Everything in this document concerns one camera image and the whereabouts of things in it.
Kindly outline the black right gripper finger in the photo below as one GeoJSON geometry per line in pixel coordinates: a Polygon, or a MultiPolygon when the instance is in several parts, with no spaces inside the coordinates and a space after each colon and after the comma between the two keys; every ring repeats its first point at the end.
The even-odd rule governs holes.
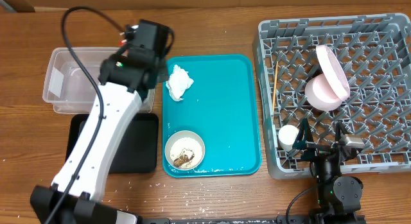
{"type": "Polygon", "coordinates": [[[335,142],[337,144],[345,145],[346,144],[346,135],[348,131],[341,121],[338,121],[335,125],[335,142]]]}
{"type": "Polygon", "coordinates": [[[303,118],[300,122],[299,132],[295,138],[292,148],[296,150],[306,150],[308,148],[308,144],[312,143],[314,143],[314,140],[311,133],[310,124],[307,118],[303,118]]]}

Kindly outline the beige cup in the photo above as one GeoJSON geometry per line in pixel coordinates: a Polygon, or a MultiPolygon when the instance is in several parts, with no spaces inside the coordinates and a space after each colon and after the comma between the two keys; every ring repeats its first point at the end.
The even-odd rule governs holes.
{"type": "Polygon", "coordinates": [[[284,151],[291,151],[298,133],[299,129],[296,126],[284,125],[281,127],[277,135],[280,147],[284,151]]]}

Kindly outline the pink bowl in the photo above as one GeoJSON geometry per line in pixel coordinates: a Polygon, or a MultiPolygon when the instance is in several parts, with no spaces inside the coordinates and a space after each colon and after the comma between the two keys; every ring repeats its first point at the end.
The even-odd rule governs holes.
{"type": "Polygon", "coordinates": [[[311,79],[305,86],[308,103],[317,110],[330,111],[338,108],[342,100],[334,93],[324,74],[311,79]]]}

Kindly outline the white napkin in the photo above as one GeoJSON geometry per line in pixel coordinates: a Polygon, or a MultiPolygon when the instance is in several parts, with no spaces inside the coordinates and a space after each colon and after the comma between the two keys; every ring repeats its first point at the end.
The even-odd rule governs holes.
{"type": "Polygon", "coordinates": [[[169,95],[173,101],[182,101],[182,96],[185,91],[188,90],[194,80],[189,77],[188,72],[175,64],[173,66],[173,72],[170,74],[168,81],[166,82],[166,88],[169,91],[169,95]]]}

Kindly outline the white round plate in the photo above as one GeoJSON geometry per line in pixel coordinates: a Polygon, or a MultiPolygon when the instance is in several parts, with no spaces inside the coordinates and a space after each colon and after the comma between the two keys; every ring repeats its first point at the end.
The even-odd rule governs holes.
{"type": "Polygon", "coordinates": [[[331,89],[340,100],[345,101],[350,96],[350,87],[338,58],[326,45],[318,45],[315,50],[322,72],[331,89]]]}

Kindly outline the wooden chopstick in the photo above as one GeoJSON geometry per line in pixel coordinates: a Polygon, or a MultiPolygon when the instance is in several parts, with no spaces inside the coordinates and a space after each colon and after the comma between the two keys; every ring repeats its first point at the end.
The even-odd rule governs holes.
{"type": "Polygon", "coordinates": [[[275,112],[275,103],[276,103],[276,98],[277,98],[277,77],[278,77],[278,68],[279,68],[279,62],[276,61],[275,63],[275,71],[274,71],[274,86],[273,86],[273,96],[272,96],[272,108],[273,111],[275,112]]]}

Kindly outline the grey bowl with food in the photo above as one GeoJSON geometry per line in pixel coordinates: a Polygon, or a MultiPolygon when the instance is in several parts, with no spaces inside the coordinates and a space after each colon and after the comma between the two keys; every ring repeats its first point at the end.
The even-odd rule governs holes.
{"type": "Polygon", "coordinates": [[[197,168],[206,153],[202,138],[192,131],[179,131],[171,135],[164,146],[166,162],[172,169],[189,171],[197,168]]]}

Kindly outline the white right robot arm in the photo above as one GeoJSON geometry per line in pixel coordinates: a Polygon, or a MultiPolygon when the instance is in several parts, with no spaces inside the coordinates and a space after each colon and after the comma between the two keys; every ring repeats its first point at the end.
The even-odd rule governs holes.
{"type": "Polygon", "coordinates": [[[359,178],[344,176],[343,162],[355,159],[365,144],[361,137],[349,133],[342,122],[335,125],[335,141],[331,146],[317,144],[313,140],[309,122],[304,118],[292,148],[301,150],[301,160],[309,162],[309,171],[316,185],[299,193],[288,205],[285,221],[293,223],[365,223],[357,216],[361,209],[363,183],[359,178]],[[292,205],[306,193],[316,190],[319,207],[298,218],[290,215],[292,205]]]}

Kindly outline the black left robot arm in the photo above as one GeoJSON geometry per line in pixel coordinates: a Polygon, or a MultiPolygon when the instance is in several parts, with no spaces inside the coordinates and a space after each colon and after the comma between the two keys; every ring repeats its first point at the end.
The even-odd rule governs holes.
{"type": "Polygon", "coordinates": [[[141,223],[137,214],[104,205],[107,177],[119,144],[143,100],[167,79],[171,28],[140,20],[127,42],[100,66],[96,99],[76,144],[49,187],[35,186],[30,203],[41,223],[141,223]]]}

